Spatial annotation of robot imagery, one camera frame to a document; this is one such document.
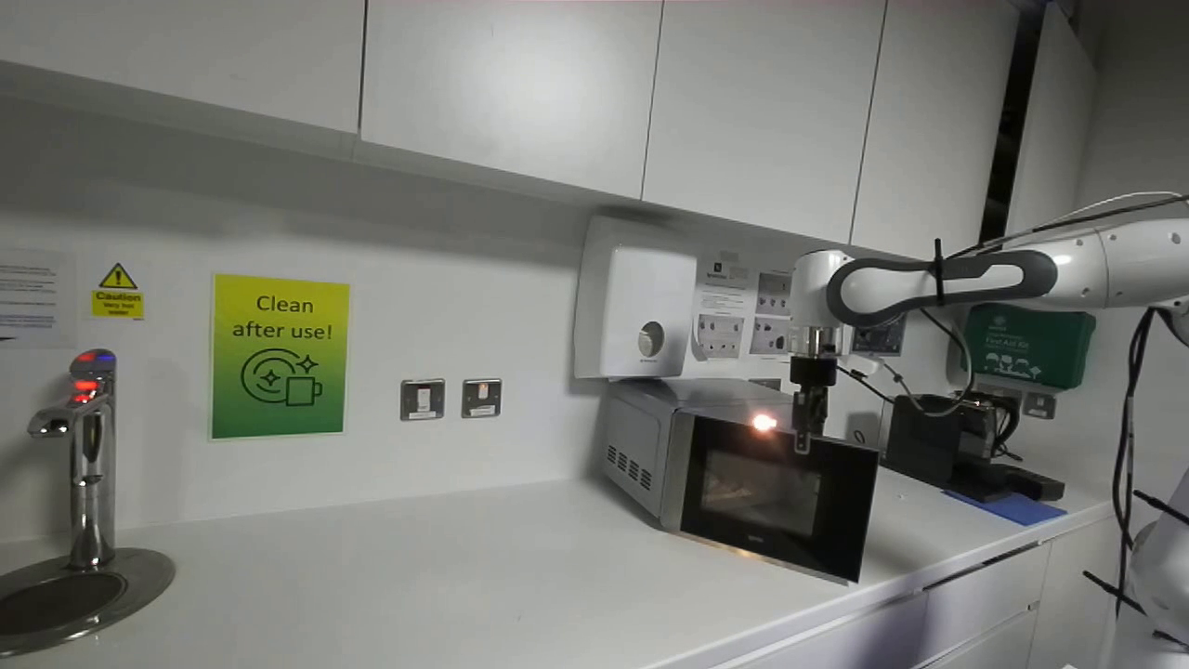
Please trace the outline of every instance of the kitchen counter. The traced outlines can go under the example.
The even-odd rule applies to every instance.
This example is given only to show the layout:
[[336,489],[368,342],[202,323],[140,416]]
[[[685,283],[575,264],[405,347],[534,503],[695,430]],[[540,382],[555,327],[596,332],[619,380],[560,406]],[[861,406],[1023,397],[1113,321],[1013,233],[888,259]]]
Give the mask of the kitchen counter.
[[[715,665],[1107,518],[1013,528],[879,467],[857,582],[650,528],[601,485],[126,533],[178,561],[129,621],[10,669]],[[0,570],[44,546],[5,546]]]

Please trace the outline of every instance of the clean after use sign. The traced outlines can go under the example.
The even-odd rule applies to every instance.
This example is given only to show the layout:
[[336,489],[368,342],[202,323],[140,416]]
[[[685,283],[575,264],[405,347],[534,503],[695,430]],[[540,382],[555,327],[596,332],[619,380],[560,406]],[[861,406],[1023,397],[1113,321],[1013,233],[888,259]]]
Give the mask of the clean after use sign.
[[347,283],[215,275],[215,437],[343,430]]

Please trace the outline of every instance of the upper cabinet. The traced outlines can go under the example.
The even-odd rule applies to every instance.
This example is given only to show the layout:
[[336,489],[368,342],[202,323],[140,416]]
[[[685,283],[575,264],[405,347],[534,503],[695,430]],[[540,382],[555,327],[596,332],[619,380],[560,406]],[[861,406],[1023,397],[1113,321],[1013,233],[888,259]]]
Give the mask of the upper cabinet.
[[662,0],[370,0],[368,146],[638,196]]
[[358,134],[362,31],[364,0],[5,0],[0,63]]
[[846,242],[879,24],[885,0],[667,0],[641,202]]
[[988,196],[1019,12],[1009,0],[888,0],[854,244],[931,255],[975,244]]
[[1076,209],[1092,94],[1095,68],[1066,14],[1046,4],[1009,186],[1006,233],[1053,222]]

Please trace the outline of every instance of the white cabinet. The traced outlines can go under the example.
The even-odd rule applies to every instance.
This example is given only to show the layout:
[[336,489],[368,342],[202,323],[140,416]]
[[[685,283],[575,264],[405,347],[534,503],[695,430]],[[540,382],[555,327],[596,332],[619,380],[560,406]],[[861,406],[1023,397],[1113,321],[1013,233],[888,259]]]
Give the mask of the white cabinet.
[[904,601],[838,618],[727,665],[738,669],[1019,669],[1033,657],[1045,546],[993,556]]
[[66,73],[343,134],[358,131],[362,42],[364,0],[0,4],[0,63],[21,87]]
[[764,646],[733,669],[905,669],[923,657],[924,633],[923,628],[924,597],[890,601],[885,611],[868,611],[788,642]]
[[1028,665],[1037,611],[1009,618],[1002,628],[924,662],[923,669],[1023,669]]
[[1045,549],[1028,546],[1002,561],[980,565],[975,571],[952,576],[924,592],[924,657],[971,646],[1006,621],[1039,605]]
[[931,255],[977,242],[994,156],[1009,0],[888,0],[854,244]]
[[1006,233],[1053,222],[1076,209],[1092,94],[1095,68],[1066,14],[1046,4],[1009,186]]
[[1113,597],[1086,571],[1113,581],[1113,528],[1110,520],[1070,533],[1046,546],[1039,623],[1033,669],[1095,669],[1110,633]]
[[885,0],[667,0],[641,202],[846,242],[879,24]]
[[368,146],[638,196],[662,0],[370,0]]

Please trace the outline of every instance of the microwave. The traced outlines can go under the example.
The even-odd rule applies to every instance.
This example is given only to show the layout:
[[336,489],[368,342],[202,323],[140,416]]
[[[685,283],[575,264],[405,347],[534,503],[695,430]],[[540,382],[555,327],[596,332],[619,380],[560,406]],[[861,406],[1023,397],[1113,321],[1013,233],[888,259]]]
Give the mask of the microwave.
[[598,460],[658,528],[857,581],[878,454],[793,437],[793,397],[738,380],[608,382]]

